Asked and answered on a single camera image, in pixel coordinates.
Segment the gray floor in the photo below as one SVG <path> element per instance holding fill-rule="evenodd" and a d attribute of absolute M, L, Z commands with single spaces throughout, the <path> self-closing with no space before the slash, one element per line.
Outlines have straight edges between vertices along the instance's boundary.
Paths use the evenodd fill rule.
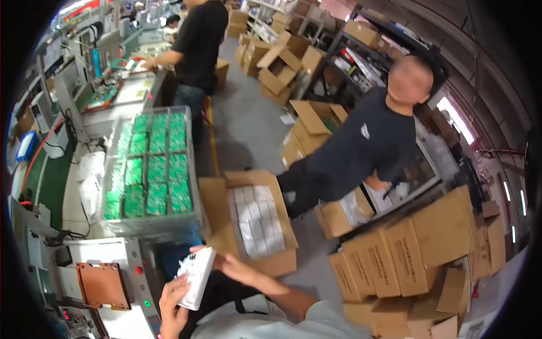
<path fill-rule="evenodd" d="M 235 63 L 237 39 L 227 38 L 219 57 L 230 61 L 225 87 L 212 98 L 212 117 L 220 171 L 245 167 L 281 173 L 284 166 L 279 146 L 291 126 L 280 116 L 285 109 L 260 95 L 260 83 L 246 76 Z M 214 176 L 209 137 L 196 149 L 199 176 Z M 319 299 L 330 300 L 342 312 L 342 296 L 327 255 L 338 244 L 327 240 L 313 215 L 292 222 L 299 243 L 298 271 L 282 281 L 305 290 Z"/>

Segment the black t-shirt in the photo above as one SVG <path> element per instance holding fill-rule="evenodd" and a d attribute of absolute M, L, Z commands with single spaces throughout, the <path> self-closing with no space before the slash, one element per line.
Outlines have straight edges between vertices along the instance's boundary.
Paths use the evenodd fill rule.
<path fill-rule="evenodd" d="M 183 53 L 175 65 L 180 84 L 198 87 L 211 95 L 216 87 L 218 47 L 228 25 L 228 11 L 219 0 L 194 8 L 180 28 L 172 50 Z"/>
<path fill-rule="evenodd" d="M 416 151 L 414 118 L 386 106 L 387 89 L 367 92 L 350 116 L 307 159 L 307 171 L 321 187 L 318 198 L 336 201 L 376 169 L 381 181 L 397 179 Z"/>

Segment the red cable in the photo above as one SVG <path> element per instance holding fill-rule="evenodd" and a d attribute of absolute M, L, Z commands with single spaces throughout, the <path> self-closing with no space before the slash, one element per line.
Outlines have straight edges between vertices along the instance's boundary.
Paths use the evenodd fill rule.
<path fill-rule="evenodd" d="M 32 161 L 30 162 L 30 165 L 27 169 L 27 174 L 24 176 L 23 185 L 21 186 L 21 193 L 24 191 L 24 186 L 27 184 L 28 175 L 30 174 L 30 169 L 32 168 L 32 165 L 34 165 L 34 161 L 36 161 L 37 155 L 40 154 L 41 149 L 43 148 L 43 144 L 49 139 L 49 137 L 56 131 L 56 129 L 64 122 L 64 118 L 60 118 L 59 122 L 53 127 L 53 129 L 47 134 L 43 142 L 41 143 L 40 147 L 38 147 L 36 154 L 34 154 L 34 157 L 32 158 Z"/>

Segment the clear plastic tray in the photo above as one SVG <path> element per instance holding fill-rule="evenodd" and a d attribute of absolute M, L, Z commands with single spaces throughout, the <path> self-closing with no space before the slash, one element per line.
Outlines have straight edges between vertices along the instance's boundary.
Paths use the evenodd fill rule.
<path fill-rule="evenodd" d="M 185 137 L 186 137 L 186 148 L 182 151 L 169 151 L 169 130 L 170 130 L 170 115 L 172 114 L 182 114 L 185 121 Z M 134 122 L 137 116 L 151 116 L 150 123 L 148 125 L 147 131 L 147 141 L 145 146 L 145 152 L 143 154 L 132 155 L 129 154 L 130 145 L 128 145 L 128 152 L 124 154 L 118 154 L 118 142 L 122 134 L 123 126 L 129 126 L 133 128 Z M 166 144 L 164 152 L 151 152 L 150 151 L 150 134 L 152 131 L 152 126 L 154 118 L 156 115 L 166 115 L 167 116 L 167 133 L 166 133 Z M 113 125 L 113 132 L 111 138 L 109 139 L 107 158 L 105 164 L 105 175 L 104 181 L 102 183 L 102 199 L 99 202 L 100 206 L 100 223 L 102 226 L 109 231 L 113 232 L 115 235 L 120 236 L 133 236 L 133 235 L 144 235 L 152 236 L 153 234 L 165 234 L 168 232 L 175 233 L 184 233 L 184 232 L 194 232 L 199 231 L 199 227 L 202 224 L 202 212 L 201 212 L 201 203 L 199 199 L 199 191 L 197 185 L 197 177 L 194 165 L 194 156 L 193 156 L 193 144 L 192 144 L 192 131 L 191 131 L 191 116 L 190 109 L 187 106 L 174 106 L 174 107 L 161 107 L 155 108 L 152 110 L 145 110 L 140 113 L 135 114 L 131 118 L 119 119 Z M 190 199 L 192 202 L 192 211 L 186 213 L 174 213 L 171 204 L 171 195 L 169 190 L 169 160 L 170 156 L 173 154 L 184 154 L 186 155 L 187 160 L 187 170 L 188 170 L 188 188 L 190 193 Z M 166 160 L 166 171 L 164 182 L 168 184 L 168 191 L 166 197 L 166 214 L 164 215 L 153 215 L 147 212 L 147 199 L 149 194 L 149 159 L 154 156 L 164 156 Z M 105 195 L 108 191 L 112 189 L 112 175 L 113 167 L 116 164 L 122 166 L 123 180 L 126 171 L 126 163 L 134 158 L 143 159 L 143 168 L 142 168 L 142 178 L 141 182 L 143 185 L 143 200 L 144 200 L 144 211 L 143 216 L 140 218 L 128 218 L 125 214 L 125 200 L 126 200 L 126 186 L 119 196 L 120 199 L 120 218 L 114 220 L 107 220 L 105 218 Z"/>

